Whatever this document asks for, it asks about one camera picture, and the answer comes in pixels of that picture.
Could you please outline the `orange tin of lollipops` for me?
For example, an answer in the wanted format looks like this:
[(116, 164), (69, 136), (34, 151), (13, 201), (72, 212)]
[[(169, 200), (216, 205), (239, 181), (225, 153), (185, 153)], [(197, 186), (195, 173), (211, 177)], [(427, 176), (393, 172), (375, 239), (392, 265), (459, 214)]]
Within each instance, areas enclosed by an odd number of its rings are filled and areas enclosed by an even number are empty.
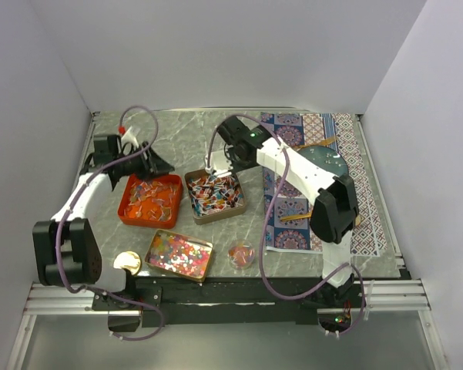
[(154, 180), (131, 175), (127, 181), (117, 214), (126, 225), (172, 229), (176, 225), (183, 183), (175, 174)]

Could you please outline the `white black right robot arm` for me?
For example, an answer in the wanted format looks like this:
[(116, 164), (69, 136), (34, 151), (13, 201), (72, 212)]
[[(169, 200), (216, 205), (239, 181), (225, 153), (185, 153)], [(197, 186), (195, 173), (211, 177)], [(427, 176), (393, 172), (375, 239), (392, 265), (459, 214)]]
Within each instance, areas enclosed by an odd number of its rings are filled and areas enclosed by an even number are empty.
[(220, 136), (231, 153), (207, 150), (205, 170), (223, 176), (262, 166), (280, 175), (282, 183), (299, 190), (313, 205), (310, 229), (321, 240), (323, 270), (321, 281), (304, 293), (284, 295), (275, 291), (262, 263), (260, 277), (265, 288), (276, 298), (297, 301), (322, 288), (322, 298), (331, 307), (341, 306), (349, 297), (346, 286), (357, 268), (351, 263), (351, 238), (359, 214), (354, 180), (321, 169), (286, 144), (266, 123), (257, 120), (249, 129), (245, 115), (235, 113), (218, 124), (212, 137)]

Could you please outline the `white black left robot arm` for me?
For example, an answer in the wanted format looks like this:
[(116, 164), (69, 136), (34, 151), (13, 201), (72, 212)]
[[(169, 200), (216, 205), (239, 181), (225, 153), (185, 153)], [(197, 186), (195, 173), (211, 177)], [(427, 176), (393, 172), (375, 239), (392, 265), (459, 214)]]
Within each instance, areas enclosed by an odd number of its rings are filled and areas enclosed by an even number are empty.
[(44, 286), (64, 287), (72, 293), (110, 292), (112, 303), (126, 310), (136, 304), (138, 291), (129, 285), (127, 270), (102, 259), (89, 220), (122, 178), (153, 180), (172, 173), (174, 167), (148, 142), (111, 134), (96, 135), (92, 143), (93, 151), (65, 205), (32, 229), (38, 279)]

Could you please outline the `clear plastic jar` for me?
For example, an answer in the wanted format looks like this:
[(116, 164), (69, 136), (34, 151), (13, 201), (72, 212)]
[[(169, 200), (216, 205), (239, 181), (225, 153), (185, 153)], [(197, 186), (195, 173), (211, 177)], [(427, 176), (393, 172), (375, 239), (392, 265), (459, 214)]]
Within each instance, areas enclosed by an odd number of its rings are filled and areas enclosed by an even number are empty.
[(228, 248), (228, 258), (232, 267), (243, 270), (250, 267), (255, 259), (256, 250), (254, 246), (243, 239), (234, 240)]

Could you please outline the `beige tin of small lollipops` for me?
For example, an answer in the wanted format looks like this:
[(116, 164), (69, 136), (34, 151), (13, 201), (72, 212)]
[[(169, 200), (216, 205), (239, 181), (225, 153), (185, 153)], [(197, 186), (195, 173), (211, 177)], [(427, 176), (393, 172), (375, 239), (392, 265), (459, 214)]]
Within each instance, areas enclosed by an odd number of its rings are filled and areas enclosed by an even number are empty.
[(197, 225), (235, 217), (247, 210), (247, 199), (235, 173), (217, 177), (195, 170), (185, 174), (184, 183)]

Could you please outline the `silver metal scoop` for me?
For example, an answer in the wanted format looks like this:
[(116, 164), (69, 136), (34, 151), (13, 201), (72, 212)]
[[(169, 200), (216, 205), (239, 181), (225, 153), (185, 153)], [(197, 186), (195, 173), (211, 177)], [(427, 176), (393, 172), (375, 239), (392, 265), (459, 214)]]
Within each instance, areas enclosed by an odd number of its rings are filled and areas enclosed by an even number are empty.
[(218, 179), (223, 179), (225, 177), (231, 176), (232, 173), (230, 171), (224, 171), (224, 172), (214, 172), (210, 174), (210, 179), (217, 181)]

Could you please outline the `gold jar lid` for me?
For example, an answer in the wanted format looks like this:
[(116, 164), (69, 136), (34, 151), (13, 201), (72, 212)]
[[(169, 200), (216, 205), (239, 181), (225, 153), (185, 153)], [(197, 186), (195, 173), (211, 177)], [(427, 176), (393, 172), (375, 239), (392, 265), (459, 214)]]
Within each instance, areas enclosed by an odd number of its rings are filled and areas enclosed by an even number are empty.
[(132, 276), (136, 276), (142, 268), (140, 256), (133, 251), (124, 251), (118, 254), (112, 263), (115, 269), (127, 270)]

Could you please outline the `gold tin of star candies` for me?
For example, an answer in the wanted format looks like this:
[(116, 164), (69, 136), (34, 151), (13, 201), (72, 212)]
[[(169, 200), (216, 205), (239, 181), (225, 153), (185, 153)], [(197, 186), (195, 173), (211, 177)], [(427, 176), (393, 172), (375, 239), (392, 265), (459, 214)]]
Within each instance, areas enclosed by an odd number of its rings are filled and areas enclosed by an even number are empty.
[(144, 261), (165, 273), (204, 282), (213, 257), (213, 244), (169, 230), (157, 230)]

